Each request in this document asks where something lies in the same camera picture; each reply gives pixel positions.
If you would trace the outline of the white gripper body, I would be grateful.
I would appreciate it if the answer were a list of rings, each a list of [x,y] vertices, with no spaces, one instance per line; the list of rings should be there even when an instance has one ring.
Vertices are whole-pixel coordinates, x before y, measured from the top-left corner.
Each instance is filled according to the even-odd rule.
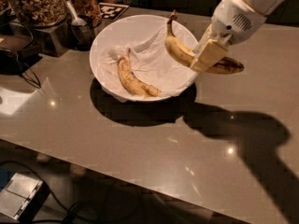
[[[265,20],[244,0],[221,0],[211,18],[211,34],[222,44],[238,44],[249,39]]]

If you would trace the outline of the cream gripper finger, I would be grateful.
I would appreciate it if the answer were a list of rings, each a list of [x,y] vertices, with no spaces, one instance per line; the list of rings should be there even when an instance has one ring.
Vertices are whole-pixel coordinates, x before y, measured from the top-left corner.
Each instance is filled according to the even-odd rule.
[[[213,37],[214,37],[214,35],[213,35],[213,31],[212,31],[212,25],[209,25],[198,41],[197,50],[201,51],[204,48],[207,41]]]
[[[191,69],[196,72],[205,72],[219,62],[228,53],[228,47],[219,40],[209,38],[204,44],[198,44],[193,50],[194,58]]]

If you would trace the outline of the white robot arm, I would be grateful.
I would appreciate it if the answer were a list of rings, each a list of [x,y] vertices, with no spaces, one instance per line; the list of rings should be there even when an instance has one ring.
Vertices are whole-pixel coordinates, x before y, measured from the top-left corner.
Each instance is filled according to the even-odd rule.
[[[204,72],[228,53],[230,45],[249,39],[285,0],[221,0],[199,43],[191,69]]]

